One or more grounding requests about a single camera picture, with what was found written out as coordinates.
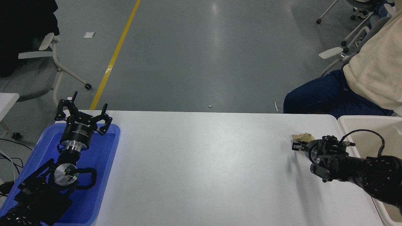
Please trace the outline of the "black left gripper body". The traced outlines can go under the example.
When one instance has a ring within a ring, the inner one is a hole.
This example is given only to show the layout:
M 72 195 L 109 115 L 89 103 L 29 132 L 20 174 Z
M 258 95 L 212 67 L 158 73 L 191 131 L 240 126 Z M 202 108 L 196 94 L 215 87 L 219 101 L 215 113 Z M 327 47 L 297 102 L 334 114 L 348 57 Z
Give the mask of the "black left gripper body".
M 95 122 L 85 117 L 69 116 L 66 123 L 60 144 L 67 147 L 69 143 L 77 142 L 83 148 L 89 148 L 95 132 Z

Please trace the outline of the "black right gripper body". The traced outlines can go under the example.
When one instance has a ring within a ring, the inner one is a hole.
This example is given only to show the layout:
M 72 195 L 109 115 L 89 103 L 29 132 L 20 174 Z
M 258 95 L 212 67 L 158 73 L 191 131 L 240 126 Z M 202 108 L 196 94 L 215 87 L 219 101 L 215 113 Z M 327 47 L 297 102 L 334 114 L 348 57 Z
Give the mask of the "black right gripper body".
M 321 163 L 320 156 L 323 155 L 323 140 L 313 140 L 306 144 L 306 156 L 314 164 Z

